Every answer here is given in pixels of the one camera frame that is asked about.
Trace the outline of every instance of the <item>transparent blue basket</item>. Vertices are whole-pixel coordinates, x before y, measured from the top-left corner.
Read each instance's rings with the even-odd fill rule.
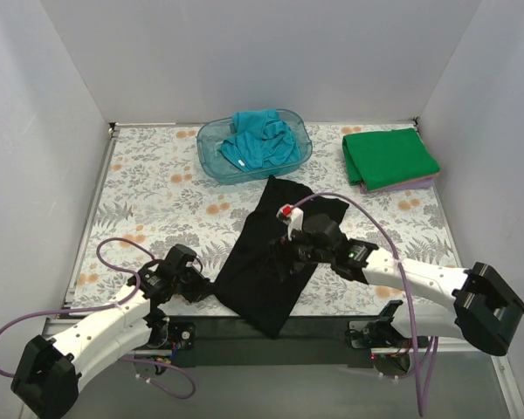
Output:
[[[222,142],[236,134],[231,118],[225,118],[207,123],[198,132],[196,144],[203,171],[222,184],[232,185],[233,183],[265,179],[270,175],[284,175],[297,170],[313,153],[313,143],[308,138],[305,124],[298,114],[286,109],[278,109],[278,114],[295,134],[300,151],[300,159],[298,161],[281,164],[273,168],[260,168],[250,172],[243,172],[241,169],[236,168],[219,151]]]

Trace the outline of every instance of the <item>floral tablecloth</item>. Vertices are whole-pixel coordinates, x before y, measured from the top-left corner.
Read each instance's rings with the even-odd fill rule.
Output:
[[[313,191],[337,191],[361,203],[392,236],[407,257],[455,265],[447,227],[432,189],[362,195],[349,186],[341,151],[344,134],[410,127],[409,125],[308,125],[312,157],[284,176]],[[108,237],[127,237],[164,258],[173,244],[186,244],[203,261],[204,275],[215,279],[256,207],[264,181],[225,186],[209,178],[197,158],[198,127],[129,127],[120,131],[107,179],[80,267],[73,307],[106,303],[127,274],[111,271],[95,256]],[[376,228],[350,208],[341,224],[348,237],[388,248]],[[146,255],[125,243],[108,244],[104,257],[138,269]],[[319,267],[301,294],[292,315],[377,314],[402,293],[384,286],[349,283],[326,266]],[[229,315],[215,297],[189,304],[179,296],[163,307],[169,315]]]

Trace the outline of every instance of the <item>blue cloth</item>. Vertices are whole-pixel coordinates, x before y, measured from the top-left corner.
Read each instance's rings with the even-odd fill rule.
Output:
[[[237,134],[224,140],[220,150],[244,172],[300,159],[295,135],[275,109],[237,112],[232,119]]]

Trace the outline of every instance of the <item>garment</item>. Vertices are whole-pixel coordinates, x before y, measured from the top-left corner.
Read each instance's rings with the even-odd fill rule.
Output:
[[[413,128],[346,135],[342,149],[349,182],[365,182],[368,191],[428,177],[440,170]]]
[[[246,218],[241,235],[215,281],[214,294],[219,301],[272,338],[278,337],[315,270],[315,266],[306,266],[283,282],[278,279],[270,242],[283,237],[287,227],[276,214],[285,204],[297,203],[312,193],[305,185],[270,176],[258,206]],[[322,197],[302,206],[305,220],[324,213],[337,223],[347,208],[342,201]]]
[[[433,179],[435,177],[436,176],[434,175],[434,176],[425,177],[423,179],[414,179],[414,180],[407,181],[407,182],[397,183],[392,186],[387,186],[386,188],[371,190],[370,192],[372,193],[372,192],[390,192],[393,190],[428,189],[431,186],[433,186]],[[359,188],[362,194],[369,193],[369,191],[367,190],[367,185],[365,185],[365,182],[361,182],[359,184]]]
[[[232,120],[237,134],[224,140],[220,150],[241,170],[272,168],[300,160],[295,135],[275,109],[238,112]]]

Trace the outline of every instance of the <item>purple cloth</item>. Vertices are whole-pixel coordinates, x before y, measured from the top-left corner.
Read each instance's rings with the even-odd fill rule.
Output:
[[[390,192],[392,190],[427,189],[427,188],[430,188],[431,186],[433,186],[433,179],[432,179],[432,177],[428,177],[426,179],[421,179],[421,180],[415,181],[415,182],[403,183],[403,184],[400,184],[400,185],[389,186],[388,188],[381,188],[381,189],[378,189],[378,190],[371,190],[371,191],[367,190],[367,187],[365,186],[365,183],[361,183],[359,185],[359,187],[361,188],[361,193],[362,194],[373,194],[375,192]]]

